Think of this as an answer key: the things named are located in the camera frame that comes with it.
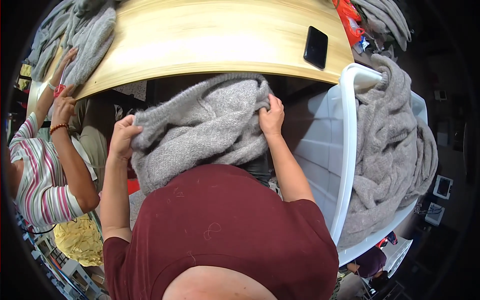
red plastic bag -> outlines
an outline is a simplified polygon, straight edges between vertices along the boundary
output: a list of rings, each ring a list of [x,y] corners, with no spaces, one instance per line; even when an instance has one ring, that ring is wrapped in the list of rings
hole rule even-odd
[[[336,6],[336,11],[340,17],[340,20],[342,21],[345,32],[347,33],[350,46],[360,42],[361,35],[365,32],[365,30],[356,24],[356,22],[361,21],[358,11],[355,9],[355,7],[353,7],[349,0],[332,0],[332,2]]]

wooden table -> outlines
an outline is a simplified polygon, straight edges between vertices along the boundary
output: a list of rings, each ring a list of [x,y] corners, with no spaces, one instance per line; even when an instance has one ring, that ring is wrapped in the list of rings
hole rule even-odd
[[[303,59],[310,25],[328,35],[324,70]],[[74,96],[164,76],[231,71],[336,84],[352,62],[347,36],[329,0],[128,0],[117,8],[110,49]],[[45,86],[33,84],[28,113]]]

black smartphone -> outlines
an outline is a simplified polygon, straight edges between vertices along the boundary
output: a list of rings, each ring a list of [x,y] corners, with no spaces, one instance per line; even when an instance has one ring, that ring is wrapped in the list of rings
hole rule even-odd
[[[320,69],[325,69],[327,45],[328,37],[325,33],[313,26],[308,27],[307,45],[303,58]]]

beaded bracelet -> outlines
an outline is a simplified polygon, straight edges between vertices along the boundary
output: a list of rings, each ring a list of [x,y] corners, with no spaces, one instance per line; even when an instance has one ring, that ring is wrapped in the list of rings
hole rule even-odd
[[[57,124],[55,126],[50,126],[50,135],[60,127],[65,127],[68,130],[68,124]]]

striped shirt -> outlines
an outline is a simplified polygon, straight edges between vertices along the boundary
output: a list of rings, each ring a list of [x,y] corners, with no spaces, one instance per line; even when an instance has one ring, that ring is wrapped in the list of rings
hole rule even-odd
[[[82,216],[70,192],[53,143],[36,138],[34,112],[20,126],[10,142],[11,161],[24,161],[24,172],[15,198],[24,218],[34,226],[67,222]]]

